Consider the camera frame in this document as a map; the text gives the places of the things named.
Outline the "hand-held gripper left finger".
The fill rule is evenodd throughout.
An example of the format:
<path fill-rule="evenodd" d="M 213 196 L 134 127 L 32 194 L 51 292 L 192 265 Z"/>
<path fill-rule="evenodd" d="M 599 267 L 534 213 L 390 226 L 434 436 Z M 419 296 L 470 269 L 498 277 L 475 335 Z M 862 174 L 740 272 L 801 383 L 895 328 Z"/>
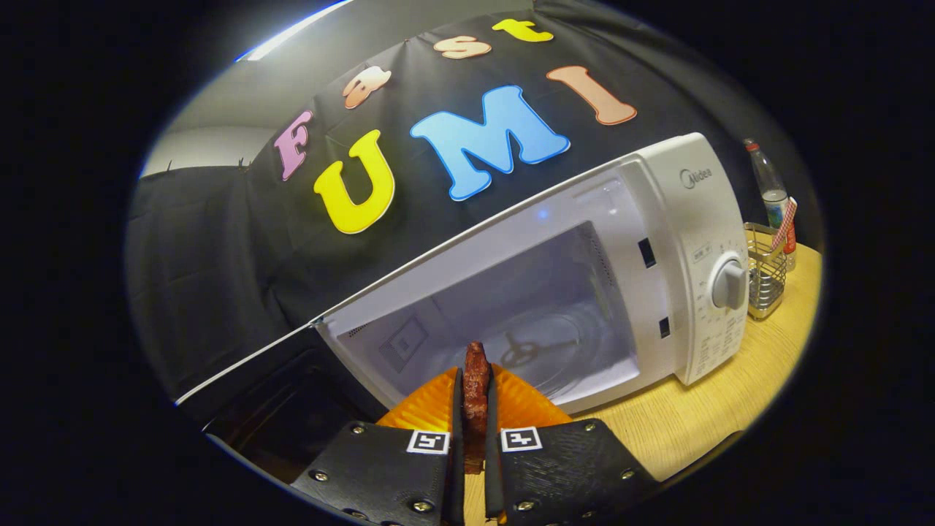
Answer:
<path fill-rule="evenodd" d="M 386 415 L 351 420 L 291 483 L 304 500 L 354 525 L 462 525 L 464 440 L 458 367 Z"/>

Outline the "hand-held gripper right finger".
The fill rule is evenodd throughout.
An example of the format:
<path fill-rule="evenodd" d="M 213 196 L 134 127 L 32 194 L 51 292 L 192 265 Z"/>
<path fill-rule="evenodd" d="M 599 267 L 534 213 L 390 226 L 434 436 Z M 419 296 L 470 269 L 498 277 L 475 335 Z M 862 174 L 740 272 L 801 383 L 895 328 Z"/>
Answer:
<path fill-rule="evenodd" d="M 492 366 L 485 516 L 498 525 L 614 525 L 661 483 L 600 419 L 573 420 Z"/>

